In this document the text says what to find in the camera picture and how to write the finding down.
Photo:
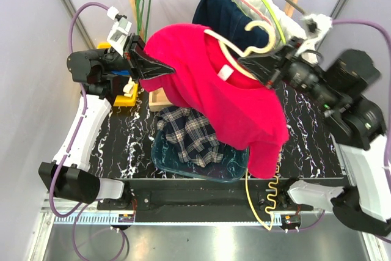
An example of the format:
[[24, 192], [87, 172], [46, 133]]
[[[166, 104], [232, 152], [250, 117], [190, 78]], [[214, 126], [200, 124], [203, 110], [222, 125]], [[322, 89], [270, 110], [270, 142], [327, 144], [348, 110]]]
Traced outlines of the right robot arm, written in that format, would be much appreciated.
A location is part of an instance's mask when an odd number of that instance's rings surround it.
[[380, 73], [366, 52], [354, 49], [323, 70], [302, 57], [303, 43], [294, 38], [274, 53], [241, 57], [239, 64], [267, 88], [284, 82], [319, 104], [354, 184], [331, 187], [291, 178], [278, 187], [277, 202], [285, 210], [320, 208], [350, 229], [388, 237], [390, 164], [380, 158], [387, 146], [386, 123], [380, 107], [363, 95]]

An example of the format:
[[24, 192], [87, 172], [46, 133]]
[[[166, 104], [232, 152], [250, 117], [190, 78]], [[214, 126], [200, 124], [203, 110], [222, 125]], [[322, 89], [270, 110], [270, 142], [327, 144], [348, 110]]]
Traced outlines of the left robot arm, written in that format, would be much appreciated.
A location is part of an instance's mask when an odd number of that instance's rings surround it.
[[125, 182], [99, 178], [88, 172], [90, 154], [105, 118], [118, 96], [130, 82], [169, 75], [174, 69], [148, 56], [145, 42], [130, 33], [115, 33], [107, 38], [107, 48], [72, 52], [67, 68], [81, 86], [75, 119], [51, 162], [42, 162], [38, 174], [49, 192], [49, 203], [56, 198], [91, 204], [110, 199], [116, 208], [131, 205], [132, 195]]

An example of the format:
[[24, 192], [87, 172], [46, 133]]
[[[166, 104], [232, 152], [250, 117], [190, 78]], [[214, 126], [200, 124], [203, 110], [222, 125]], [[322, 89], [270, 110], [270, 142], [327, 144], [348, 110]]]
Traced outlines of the navy plaid skirt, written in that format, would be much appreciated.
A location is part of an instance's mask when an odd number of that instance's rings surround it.
[[180, 161], [193, 160], [202, 150], [212, 148], [209, 162], [220, 162], [222, 144], [209, 120], [192, 108], [169, 106], [158, 113], [157, 129], [162, 131], [167, 141], [176, 146]]

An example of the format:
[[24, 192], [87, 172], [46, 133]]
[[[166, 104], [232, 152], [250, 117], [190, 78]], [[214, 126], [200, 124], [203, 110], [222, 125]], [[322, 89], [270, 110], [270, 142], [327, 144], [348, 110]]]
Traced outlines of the red t-shirt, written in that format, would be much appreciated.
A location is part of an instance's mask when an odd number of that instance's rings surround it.
[[173, 24], [154, 33], [145, 53], [175, 72], [145, 79], [151, 92], [162, 88], [169, 101], [194, 108], [210, 122], [217, 138], [238, 150], [249, 149], [248, 170], [256, 178], [276, 173], [279, 154], [289, 139], [287, 121], [276, 92], [238, 71], [219, 76], [230, 64], [216, 38], [199, 24]]

